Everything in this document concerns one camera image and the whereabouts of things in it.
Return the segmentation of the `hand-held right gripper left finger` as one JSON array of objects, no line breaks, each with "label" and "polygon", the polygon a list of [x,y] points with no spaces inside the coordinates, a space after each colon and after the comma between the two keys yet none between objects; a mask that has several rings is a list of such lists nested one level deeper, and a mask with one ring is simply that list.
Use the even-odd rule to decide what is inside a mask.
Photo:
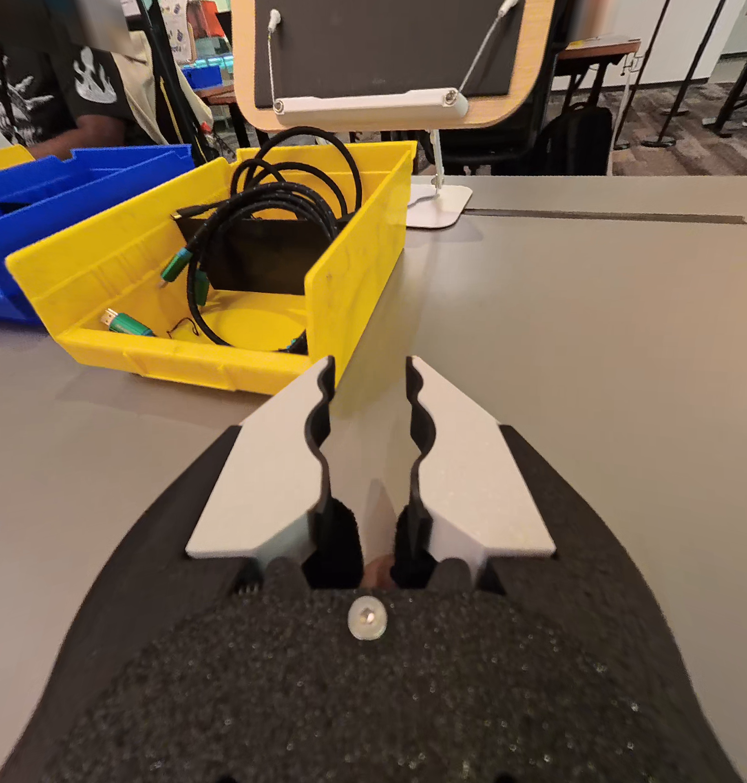
[{"label": "hand-held right gripper left finger", "polygon": [[294,559],[315,588],[357,587],[357,522],[321,446],[336,363],[321,358],[240,425],[186,545],[193,559]]}]

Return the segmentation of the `black backpack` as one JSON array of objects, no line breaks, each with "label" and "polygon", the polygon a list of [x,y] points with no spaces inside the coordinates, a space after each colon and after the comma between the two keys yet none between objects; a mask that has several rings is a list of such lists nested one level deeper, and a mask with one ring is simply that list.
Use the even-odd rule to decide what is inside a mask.
[{"label": "black backpack", "polygon": [[538,134],[528,173],[541,176],[605,176],[613,140],[613,115],[603,106],[571,106]]}]

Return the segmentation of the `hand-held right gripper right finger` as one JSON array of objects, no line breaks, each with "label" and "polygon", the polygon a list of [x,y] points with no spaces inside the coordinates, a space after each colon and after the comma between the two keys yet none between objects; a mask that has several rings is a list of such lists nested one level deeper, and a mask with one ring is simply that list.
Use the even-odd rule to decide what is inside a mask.
[{"label": "hand-held right gripper right finger", "polygon": [[493,558],[550,558],[556,544],[497,419],[422,358],[406,359],[418,456],[396,525],[396,584],[427,586],[457,560],[472,581]]}]

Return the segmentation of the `white panel stand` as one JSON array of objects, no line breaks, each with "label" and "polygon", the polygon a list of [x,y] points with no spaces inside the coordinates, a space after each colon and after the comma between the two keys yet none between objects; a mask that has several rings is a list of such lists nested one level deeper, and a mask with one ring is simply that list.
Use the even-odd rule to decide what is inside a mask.
[{"label": "white panel stand", "polygon": [[457,223],[473,192],[467,186],[447,186],[445,183],[439,124],[441,121],[461,120],[466,117],[468,101],[464,88],[498,27],[516,6],[517,1],[500,4],[459,87],[413,89],[404,93],[328,99],[315,96],[276,97],[272,39],[282,23],[282,16],[277,8],[272,8],[267,26],[272,109],[284,128],[294,131],[301,127],[313,128],[312,134],[316,138],[320,136],[319,130],[327,131],[326,124],[339,124],[342,120],[373,118],[387,121],[422,121],[434,154],[435,174],[430,185],[413,186],[407,205],[407,227],[419,230],[447,229]]}]

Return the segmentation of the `blue plastic bin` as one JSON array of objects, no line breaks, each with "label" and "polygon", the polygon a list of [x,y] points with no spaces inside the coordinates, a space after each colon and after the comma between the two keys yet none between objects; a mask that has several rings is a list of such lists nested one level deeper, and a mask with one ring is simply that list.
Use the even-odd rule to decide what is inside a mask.
[{"label": "blue plastic bin", "polygon": [[209,61],[201,60],[199,64],[182,66],[181,71],[193,92],[220,88],[224,86],[221,66],[225,62],[220,58]]},{"label": "blue plastic bin", "polygon": [[188,144],[80,149],[0,171],[0,321],[39,324],[12,253],[192,171]]}]

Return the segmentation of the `black bin divider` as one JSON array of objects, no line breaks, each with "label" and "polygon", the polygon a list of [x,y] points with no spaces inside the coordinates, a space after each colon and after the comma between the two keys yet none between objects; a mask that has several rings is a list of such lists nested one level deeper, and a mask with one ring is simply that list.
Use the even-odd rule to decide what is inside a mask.
[{"label": "black bin divider", "polygon": [[214,290],[302,296],[306,274],[330,244],[320,224],[282,210],[235,216],[209,240],[201,270]]}]

